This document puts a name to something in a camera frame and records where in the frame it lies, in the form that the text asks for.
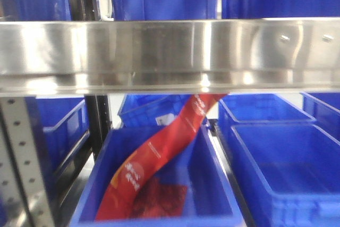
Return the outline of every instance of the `perforated metal upright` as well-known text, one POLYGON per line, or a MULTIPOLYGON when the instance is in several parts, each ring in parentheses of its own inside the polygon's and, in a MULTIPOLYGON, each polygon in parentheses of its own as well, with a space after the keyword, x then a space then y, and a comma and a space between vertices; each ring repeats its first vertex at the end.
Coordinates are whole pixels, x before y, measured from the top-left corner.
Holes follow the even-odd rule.
MULTIPOLYGON (((6 164, 15 162, 18 186, 22 188, 22 207, 28 209, 27 217, 31 218, 34 226, 57 226, 58 207, 56 194, 53 194, 55 181, 37 102, 34 97, 2 97, 0 106, 4 122, 2 132, 7 133, 7 146, 12 152, 6 164)), ((13 195, 5 200, 12 205, 20 201, 19 196, 13 195)), ((18 210, 11 210, 11 214, 17 213, 18 210)))
POLYGON ((0 117, 0 203, 3 204, 7 216, 6 226, 31 227, 27 202, 12 161, 12 152, 8 148, 8 137, 0 117))

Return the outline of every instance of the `warehouse shelving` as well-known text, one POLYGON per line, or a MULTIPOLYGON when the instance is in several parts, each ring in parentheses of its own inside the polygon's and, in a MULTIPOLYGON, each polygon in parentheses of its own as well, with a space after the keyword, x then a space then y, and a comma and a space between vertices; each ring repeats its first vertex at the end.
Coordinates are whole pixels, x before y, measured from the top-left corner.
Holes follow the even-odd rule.
MULTIPOLYGON (((0 0, 0 180, 13 183, 0 191, 10 226, 59 225, 32 96, 88 95, 92 130, 107 131, 98 95, 340 89, 339 18, 100 22, 96 2, 70 1, 78 21, 17 22, 13 0, 0 0)), ((79 171, 104 134, 84 142, 79 171)))

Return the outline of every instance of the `stainless steel shelf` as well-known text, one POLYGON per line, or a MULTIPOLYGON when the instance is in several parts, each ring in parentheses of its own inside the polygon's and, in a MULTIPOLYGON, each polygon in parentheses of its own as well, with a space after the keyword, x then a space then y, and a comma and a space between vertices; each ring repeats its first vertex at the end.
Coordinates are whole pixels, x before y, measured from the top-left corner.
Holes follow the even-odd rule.
POLYGON ((0 96, 340 88, 340 19, 0 22, 0 96))

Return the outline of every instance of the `red packaging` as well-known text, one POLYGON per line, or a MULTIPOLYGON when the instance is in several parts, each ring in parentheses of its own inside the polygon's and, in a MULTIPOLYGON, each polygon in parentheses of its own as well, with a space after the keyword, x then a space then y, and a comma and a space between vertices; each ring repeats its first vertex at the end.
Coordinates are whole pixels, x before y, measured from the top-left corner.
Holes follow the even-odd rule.
POLYGON ((151 178, 136 196, 130 218, 181 216, 187 187, 151 178))
MULTIPOLYGON (((111 179, 96 220, 128 218, 139 190, 161 167, 189 145, 206 113, 224 96, 225 94, 192 95, 171 124, 135 150, 111 179)), ((152 214, 161 214, 160 208, 153 210, 152 214)))

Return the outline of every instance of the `reflective metal surface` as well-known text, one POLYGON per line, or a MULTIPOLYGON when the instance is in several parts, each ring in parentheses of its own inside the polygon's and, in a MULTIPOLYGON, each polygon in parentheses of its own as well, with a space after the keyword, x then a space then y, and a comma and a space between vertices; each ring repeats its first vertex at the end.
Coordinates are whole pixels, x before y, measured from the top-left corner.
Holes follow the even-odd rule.
POLYGON ((5 209, 5 226, 31 227, 27 201, 8 148, 6 130, 0 117, 0 203, 5 209))
POLYGON ((338 89, 339 35, 336 18, 0 22, 0 95, 338 89))
POLYGON ((36 100, 1 97, 0 106, 33 225, 54 227, 58 217, 55 181, 36 100))

